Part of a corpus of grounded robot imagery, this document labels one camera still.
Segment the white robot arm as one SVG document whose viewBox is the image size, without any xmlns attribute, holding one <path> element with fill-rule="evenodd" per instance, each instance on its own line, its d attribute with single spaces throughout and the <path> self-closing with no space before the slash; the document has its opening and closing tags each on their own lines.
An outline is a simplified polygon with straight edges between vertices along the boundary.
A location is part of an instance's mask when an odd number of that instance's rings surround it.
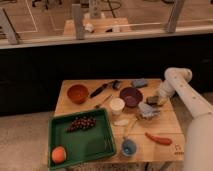
<svg viewBox="0 0 213 171">
<path fill-rule="evenodd" d="M 168 68 L 157 89 L 157 104 L 163 105 L 176 92 L 190 111 L 183 171 L 213 171 L 213 105 L 189 85 L 192 71 Z"/>
</svg>

